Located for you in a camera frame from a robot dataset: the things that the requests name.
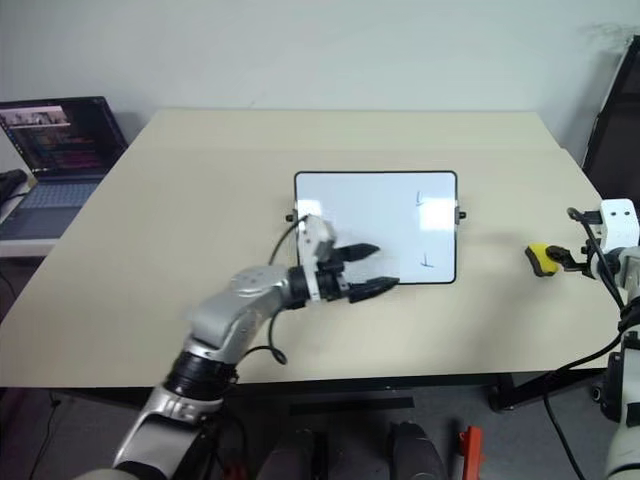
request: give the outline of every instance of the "laptop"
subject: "laptop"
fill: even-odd
[[[38,180],[0,241],[59,238],[127,149],[104,97],[0,102],[0,126]]]

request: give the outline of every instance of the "whiteboard frame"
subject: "whiteboard frame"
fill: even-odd
[[[458,202],[458,174],[453,170],[300,170],[293,176],[293,195],[295,201],[294,208],[294,222],[298,221],[298,175],[307,174],[336,174],[336,173],[349,173],[349,174],[395,174],[395,173],[451,173],[455,181],[455,202],[454,209],[454,230],[453,230],[453,278],[446,282],[400,282],[399,285],[450,285],[458,278],[458,227],[460,226],[460,204]],[[300,265],[300,251],[298,249],[298,235],[300,229],[296,228],[296,258],[298,265]]]

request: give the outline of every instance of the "floor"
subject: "floor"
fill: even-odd
[[[32,265],[0,262],[0,271],[10,277],[16,290],[26,284],[33,269]],[[0,314],[9,303],[8,289],[1,283]],[[284,431],[304,427],[328,434],[331,480],[387,479],[384,446],[388,426],[390,422],[409,420],[421,425],[433,439],[451,478],[461,478],[462,458],[455,451],[455,434],[468,425],[484,431],[487,459],[481,470],[483,479],[574,478],[541,403],[496,414],[488,408],[485,393],[482,387],[459,386],[320,396],[254,396],[234,398],[230,408],[247,426],[254,470]],[[107,467],[136,411],[60,393],[55,396],[62,403],[54,416],[51,441],[35,478],[71,479],[88,470]],[[410,398],[414,406],[314,414],[300,413],[299,408],[308,403],[363,398]],[[552,403],[585,475],[602,478],[616,425],[600,414],[586,387],[559,394]],[[42,390],[9,389],[0,405],[0,478],[27,479],[45,433],[49,397]],[[239,443],[234,432],[225,438],[223,459]]]

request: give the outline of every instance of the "whiteboard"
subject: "whiteboard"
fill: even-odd
[[[379,276],[405,284],[455,281],[455,172],[298,172],[294,183],[298,217],[312,214],[331,222],[336,247],[380,247],[347,264],[347,281]],[[302,248],[299,239],[298,253]]]

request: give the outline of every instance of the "table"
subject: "table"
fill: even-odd
[[[346,121],[336,123],[335,143],[327,131],[312,135],[307,123],[309,130],[297,130],[284,148],[296,123],[291,115],[280,128],[263,122],[269,132],[247,136],[252,130],[243,130],[238,118],[249,113],[160,112],[0,327],[0,385],[158,382],[187,333],[188,308],[224,288],[237,271],[266,262],[293,207],[293,175],[311,169],[456,171],[468,213],[458,232],[458,279],[400,286],[356,305],[285,313],[275,337],[289,365],[256,353],[240,365],[241,382],[540,371],[594,351],[614,335],[616,307],[601,285],[578,274],[537,278],[523,254],[533,241],[577,252],[584,234],[565,210],[599,203],[577,164],[536,129],[535,116],[393,113],[383,126],[400,126],[387,132],[381,121],[378,130],[358,127],[369,114],[345,113],[355,118],[354,137],[342,134]],[[312,123],[314,114],[300,115]],[[438,124],[439,116],[448,126],[432,138],[428,129],[407,133],[414,122]],[[512,143],[515,128],[494,131],[494,140],[472,128],[474,122],[481,130],[506,128],[518,118],[528,125],[523,132],[533,132],[529,144]],[[502,134],[506,148],[498,145]],[[311,147],[304,149],[305,142]],[[289,242],[279,260],[293,258]],[[263,342],[261,331],[256,344]]]

